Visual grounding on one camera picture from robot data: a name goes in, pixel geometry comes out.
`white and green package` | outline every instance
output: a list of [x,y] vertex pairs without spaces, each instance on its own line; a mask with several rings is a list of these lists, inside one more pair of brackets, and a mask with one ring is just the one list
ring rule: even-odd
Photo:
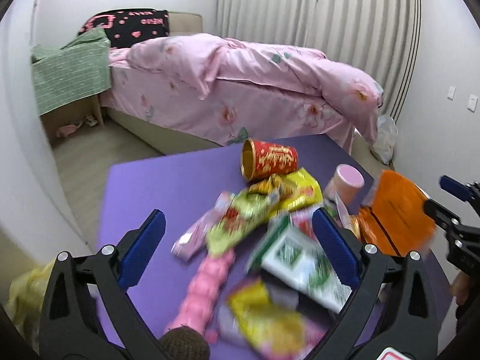
[[335,313],[352,292],[340,282],[320,244],[294,227],[288,215],[273,223],[250,255],[247,272],[260,267]]

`green snack wrapper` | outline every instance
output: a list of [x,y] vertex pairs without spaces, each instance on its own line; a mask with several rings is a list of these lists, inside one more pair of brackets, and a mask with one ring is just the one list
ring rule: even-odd
[[268,195],[241,191],[220,221],[206,235],[208,253],[220,256],[260,225],[280,200],[278,190]]
[[250,255],[247,273],[260,268],[335,313],[352,292],[340,282],[320,244],[292,225],[288,214],[273,222]]

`bed frame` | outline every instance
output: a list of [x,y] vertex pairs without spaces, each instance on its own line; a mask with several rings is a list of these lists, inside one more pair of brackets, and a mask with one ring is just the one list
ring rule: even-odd
[[[169,24],[170,36],[203,32],[202,17],[193,13],[169,12]],[[220,146],[210,140],[160,127],[112,108],[107,107],[106,113],[119,125],[166,155]]]

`white plastic bag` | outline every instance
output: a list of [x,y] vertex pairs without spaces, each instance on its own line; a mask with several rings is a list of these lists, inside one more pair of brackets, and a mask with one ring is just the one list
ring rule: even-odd
[[377,120],[378,137],[370,151],[376,159],[388,165],[393,157],[398,129],[390,115],[380,115]]

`light switch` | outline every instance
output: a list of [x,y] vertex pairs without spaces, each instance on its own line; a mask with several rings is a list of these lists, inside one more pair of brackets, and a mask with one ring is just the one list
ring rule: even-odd
[[453,100],[454,96],[455,96],[455,87],[451,86],[450,88],[448,88],[447,99]]
[[475,96],[473,94],[470,95],[468,109],[471,110],[472,112],[475,112],[475,108],[477,107],[478,99],[479,99],[478,96]]

